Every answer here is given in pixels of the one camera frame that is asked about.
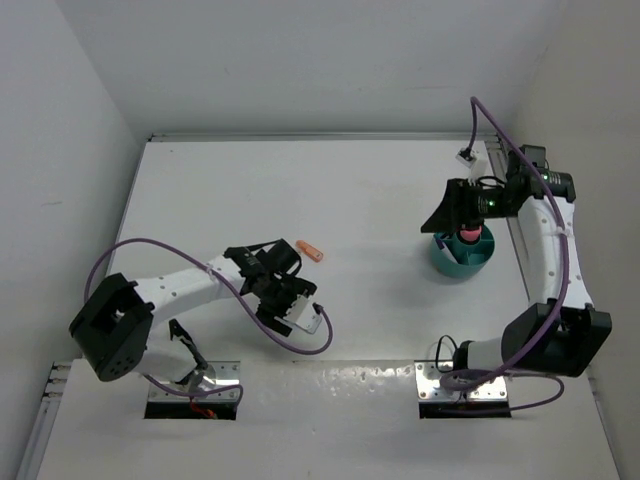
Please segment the pink highlighter marker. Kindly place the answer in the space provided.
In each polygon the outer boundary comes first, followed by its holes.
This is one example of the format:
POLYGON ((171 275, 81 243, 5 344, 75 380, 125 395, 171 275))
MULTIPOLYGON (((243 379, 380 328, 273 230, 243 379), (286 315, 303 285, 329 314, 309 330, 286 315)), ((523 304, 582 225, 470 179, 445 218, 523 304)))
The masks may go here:
POLYGON ((464 229, 459 231, 459 236, 462 240, 468 243, 477 242, 482 234, 482 227, 477 227, 475 229, 464 229))

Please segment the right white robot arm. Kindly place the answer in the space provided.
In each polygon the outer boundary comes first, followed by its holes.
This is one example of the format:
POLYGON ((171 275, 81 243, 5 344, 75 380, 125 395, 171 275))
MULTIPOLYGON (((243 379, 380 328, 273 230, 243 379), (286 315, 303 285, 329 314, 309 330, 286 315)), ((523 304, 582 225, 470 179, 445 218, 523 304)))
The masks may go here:
POLYGON ((422 225, 449 264, 478 269, 488 260, 489 219, 514 218, 525 250, 527 309, 494 339, 467 340, 453 355, 453 375, 479 379, 523 370, 580 376, 612 331, 595 308, 580 269, 573 220, 576 189, 566 172, 549 168, 542 146, 509 152, 504 179, 447 181, 441 203, 422 225))

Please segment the purple capped white marker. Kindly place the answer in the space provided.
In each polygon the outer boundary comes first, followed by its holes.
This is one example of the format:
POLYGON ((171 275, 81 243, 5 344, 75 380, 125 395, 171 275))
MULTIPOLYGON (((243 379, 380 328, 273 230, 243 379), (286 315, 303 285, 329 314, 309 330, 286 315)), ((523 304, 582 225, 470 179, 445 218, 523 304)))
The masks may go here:
POLYGON ((444 251, 444 247, 445 247, 445 246, 447 246, 447 245, 444 243, 444 241, 442 240, 442 238, 441 238, 441 237, 436 237, 436 238, 435 238, 435 241, 436 241, 436 244, 437 244, 437 246, 438 246, 439 250, 441 251, 441 253, 442 253, 442 254, 443 254, 443 255, 444 255, 444 256, 445 256, 449 261, 456 263, 455 261, 452 261, 452 260, 449 258, 449 256, 445 253, 445 251, 444 251))

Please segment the green capped white marker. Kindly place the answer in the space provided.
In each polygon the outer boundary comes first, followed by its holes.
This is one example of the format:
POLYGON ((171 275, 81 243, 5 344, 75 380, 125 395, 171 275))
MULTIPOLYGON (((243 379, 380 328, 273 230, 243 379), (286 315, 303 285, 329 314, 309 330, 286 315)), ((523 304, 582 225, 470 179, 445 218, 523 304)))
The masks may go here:
POLYGON ((449 258, 452 261, 455 261, 458 264, 462 264, 463 263, 463 258, 461 255, 457 254, 454 250, 452 250, 451 248, 449 248, 448 246, 444 247, 444 251, 445 253, 449 256, 449 258))

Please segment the orange highlighter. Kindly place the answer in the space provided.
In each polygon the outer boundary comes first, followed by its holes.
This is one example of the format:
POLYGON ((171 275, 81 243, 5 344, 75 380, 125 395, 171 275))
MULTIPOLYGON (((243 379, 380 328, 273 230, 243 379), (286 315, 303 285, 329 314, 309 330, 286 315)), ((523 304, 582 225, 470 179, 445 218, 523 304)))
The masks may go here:
POLYGON ((313 245, 309 244, 306 241, 297 240, 295 242, 295 246, 300 253, 304 254, 305 256, 307 256, 309 259, 311 259, 316 263, 321 262, 324 258, 324 254, 319 249, 317 249, 316 247, 314 247, 313 245))

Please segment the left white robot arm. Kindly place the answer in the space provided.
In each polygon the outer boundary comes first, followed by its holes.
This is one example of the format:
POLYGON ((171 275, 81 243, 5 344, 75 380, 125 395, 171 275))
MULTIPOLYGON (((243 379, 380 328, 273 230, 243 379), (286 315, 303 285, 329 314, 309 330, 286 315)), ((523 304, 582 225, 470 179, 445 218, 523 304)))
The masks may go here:
POLYGON ((179 315, 214 301, 258 300, 249 316, 288 337, 313 334, 322 320, 315 283, 299 277, 301 257, 285 240, 229 247, 207 263, 152 278, 104 278, 71 322, 71 337, 102 382, 131 372, 185 385, 206 370, 179 315))

